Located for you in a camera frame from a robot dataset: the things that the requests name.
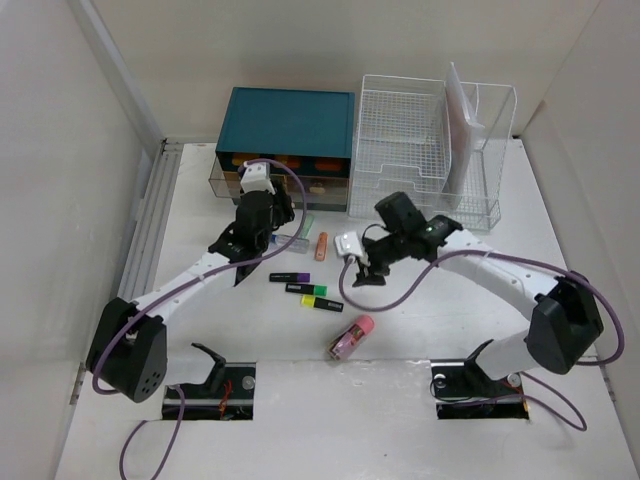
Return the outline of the clear acrylic file holder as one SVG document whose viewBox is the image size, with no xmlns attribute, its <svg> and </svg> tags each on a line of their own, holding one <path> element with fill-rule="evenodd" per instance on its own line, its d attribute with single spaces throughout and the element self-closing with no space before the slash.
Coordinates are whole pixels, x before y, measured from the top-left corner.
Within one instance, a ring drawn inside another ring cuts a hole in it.
<svg viewBox="0 0 640 480">
<path fill-rule="evenodd" d="M 437 194 L 427 207 L 429 217 L 442 214 L 469 230 L 488 232 L 501 219 L 499 194 L 512 124 L 517 108 L 511 85 L 464 82 L 463 91 L 483 126 L 459 194 Z"/>
</svg>

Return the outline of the purple cap black highlighter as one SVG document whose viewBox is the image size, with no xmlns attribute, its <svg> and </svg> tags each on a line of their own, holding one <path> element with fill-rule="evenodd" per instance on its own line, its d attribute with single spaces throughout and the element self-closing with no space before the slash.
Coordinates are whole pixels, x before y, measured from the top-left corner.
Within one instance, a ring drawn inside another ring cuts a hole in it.
<svg viewBox="0 0 640 480">
<path fill-rule="evenodd" d="M 269 274 L 272 283 L 309 283 L 311 275 L 302 272 L 275 272 Z"/>
</svg>

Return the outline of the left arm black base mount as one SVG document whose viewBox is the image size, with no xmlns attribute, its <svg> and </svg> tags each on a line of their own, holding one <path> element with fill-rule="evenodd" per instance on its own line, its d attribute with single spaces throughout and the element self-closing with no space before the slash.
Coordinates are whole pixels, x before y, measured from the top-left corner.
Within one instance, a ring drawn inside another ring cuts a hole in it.
<svg viewBox="0 0 640 480">
<path fill-rule="evenodd" d="M 193 343 L 169 355 L 161 405 L 164 420 L 249 421 L 254 414 L 257 368 L 228 361 Z"/>
</svg>

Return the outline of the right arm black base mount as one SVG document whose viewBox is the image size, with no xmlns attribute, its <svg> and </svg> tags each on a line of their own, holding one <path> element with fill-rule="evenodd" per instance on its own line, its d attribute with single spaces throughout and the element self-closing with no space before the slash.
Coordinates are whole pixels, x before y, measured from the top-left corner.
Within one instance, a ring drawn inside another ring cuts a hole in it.
<svg viewBox="0 0 640 480">
<path fill-rule="evenodd" d="M 477 366 L 477 357 L 490 343 L 466 358 L 430 362 L 429 391 L 439 420 L 529 419 L 520 375 L 514 384 L 507 377 L 492 380 Z"/>
</svg>

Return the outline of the clear staples box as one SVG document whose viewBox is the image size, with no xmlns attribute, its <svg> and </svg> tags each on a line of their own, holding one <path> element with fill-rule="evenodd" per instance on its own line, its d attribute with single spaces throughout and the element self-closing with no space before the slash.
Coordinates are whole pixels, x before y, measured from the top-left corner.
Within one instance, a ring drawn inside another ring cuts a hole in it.
<svg viewBox="0 0 640 480">
<path fill-rule="evenodd" d="M 310 249 L 310 241 L 306 238 L 293 237 L 285 234 L 272 234 L 270 249 L 273 252 L 287 251 L 296 254 L 307 254 Z"/>
</svg>

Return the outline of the pink cap clear pen tube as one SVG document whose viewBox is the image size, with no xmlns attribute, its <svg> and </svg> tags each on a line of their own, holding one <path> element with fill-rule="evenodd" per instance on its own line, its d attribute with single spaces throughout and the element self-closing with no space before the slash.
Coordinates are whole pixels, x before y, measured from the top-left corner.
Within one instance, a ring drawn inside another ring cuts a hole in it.
<svg viewBox="0 0 640 480">
<path fill-rule="evenodd" d="M 334 361 L 347 360 L 374 328 L 375 322 L 372 317 L 359 316 L 330 343 L 327 350 L 329 357 Z"/>
</svg>

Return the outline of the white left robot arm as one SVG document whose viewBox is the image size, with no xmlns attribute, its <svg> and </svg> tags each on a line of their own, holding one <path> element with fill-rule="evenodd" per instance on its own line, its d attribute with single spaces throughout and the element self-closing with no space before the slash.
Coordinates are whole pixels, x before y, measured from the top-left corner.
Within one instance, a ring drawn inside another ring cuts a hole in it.
<svg viewBox="0 0 640 480">
<path fill-rule="evenodd" d="M 104 307 L 86 367 L 101 395 L 122 394 L 135 403 L 163 386 L 190 384 L 201 396 L 217 394 L 224 373 L 211 350 L 171 332 L 204 299 L 238 286 L 271 258 L 272 233 L 293 221 L 290 196 L 279 180 L 242 194 L 234 221 L 191 267 L 132 301 L 115 298 Z"/>
</svg>

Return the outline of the green cap black highlighter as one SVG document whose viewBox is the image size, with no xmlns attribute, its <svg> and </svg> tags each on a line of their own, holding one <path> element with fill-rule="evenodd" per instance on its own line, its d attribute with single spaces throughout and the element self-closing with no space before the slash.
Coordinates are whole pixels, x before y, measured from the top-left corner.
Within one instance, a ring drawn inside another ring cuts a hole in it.
<svg viewBox="0 0 640 480">
<path fill-rule="evenodd" d="M 328 288 L 322 285 L 314 285 L 308 283 L 287 283 L 285 291 L 301 295 L 311 295 L 324 297 L 327 295 Z"/>
</svg>

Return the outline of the yellow cap black highlighter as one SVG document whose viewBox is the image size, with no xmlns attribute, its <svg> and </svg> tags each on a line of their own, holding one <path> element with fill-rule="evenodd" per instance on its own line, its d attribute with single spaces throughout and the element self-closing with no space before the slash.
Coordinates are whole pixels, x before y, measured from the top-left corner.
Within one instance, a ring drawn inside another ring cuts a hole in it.
<svg viewBox="0 0 640 480">
<path fill-rule="evenodd" d="M 319 309 L 319 310 L 335 312 L 335 313 L 342 313 L 344 309 L 344 304 L 341 302 L 336 302 L 336 301 L 328 300 L 323 297 L 317 297 L 313 295 L 303 295 L 301 297 L 301 305 L 308 308 Z"/>
</svg>

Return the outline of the teal desktop drawer cabinet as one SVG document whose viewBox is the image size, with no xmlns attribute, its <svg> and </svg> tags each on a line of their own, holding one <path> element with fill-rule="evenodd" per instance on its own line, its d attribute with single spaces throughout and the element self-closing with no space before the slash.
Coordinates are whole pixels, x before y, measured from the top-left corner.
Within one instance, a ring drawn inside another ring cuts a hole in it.
<svg viewBox="0 0 640 480">
<path fill-rule="evenodd" d="M 274 159 L 296 173 L 272 167 L 296 203 L 344 212 L 350 186 L 355 94 L 235 87 L 227 106 L 209 178 L 213 193 L 237 203 L 238 169 L 249 160 Z"/>
</svg>

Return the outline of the aluminium rail frame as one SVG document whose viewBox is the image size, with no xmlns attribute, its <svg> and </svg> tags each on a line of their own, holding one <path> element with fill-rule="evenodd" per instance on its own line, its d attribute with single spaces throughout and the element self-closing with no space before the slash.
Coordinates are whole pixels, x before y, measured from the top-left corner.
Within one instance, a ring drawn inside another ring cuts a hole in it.
<svg viewBox="0 0 640 480">
<path fill-rule="evenodd" d="M 131 301 L 153 287 L 182 149 L 182 144 L 167 139 L 157 148 L 144 190 L 132 205 L 129 231 L 121 246 L 110 300 Z"/>
</svg>

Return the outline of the clear mesh zipper pouch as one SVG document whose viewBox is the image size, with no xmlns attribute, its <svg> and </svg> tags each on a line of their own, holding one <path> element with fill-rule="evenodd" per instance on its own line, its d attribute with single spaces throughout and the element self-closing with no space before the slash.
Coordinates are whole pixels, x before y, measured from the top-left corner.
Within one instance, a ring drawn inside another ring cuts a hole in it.
<svg viewBox="0 0 640 480">
<path fill-rule="evenodd" d="M 453 205 L 459 203 L 477 141 L 484 126 L 479 123 L 475 107 L 464 92 L 462 82 L 453 62 L 445 79 L 445 93 L 449 118 L 451 163 L 444 192 Z"/>
</svg>

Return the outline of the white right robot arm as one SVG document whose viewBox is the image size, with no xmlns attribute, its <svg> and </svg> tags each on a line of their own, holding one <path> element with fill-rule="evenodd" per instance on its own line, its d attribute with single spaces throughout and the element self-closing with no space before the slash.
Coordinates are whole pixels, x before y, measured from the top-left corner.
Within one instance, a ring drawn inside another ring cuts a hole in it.
<svg viewBox="0 0 640 480">
<path fill-rule="evenodd" d="M 499 380 L 535 368 L 564 375 L 604 331 L 589 282 L 573 272 L 489 248 L 457 221 L 426 219 L 403 192 L 380 200 L 375 210 L 386 236 L 372 240 L 355 232 L 334 239 L 336 252 L 359 271 L 355 287 L 384 285 L 392 264 L 412 258 L 458 274 L 516 309 L 527 329 L 489 340 L 465 361 L 463 381 L 477 394 Z"/>
</svg>

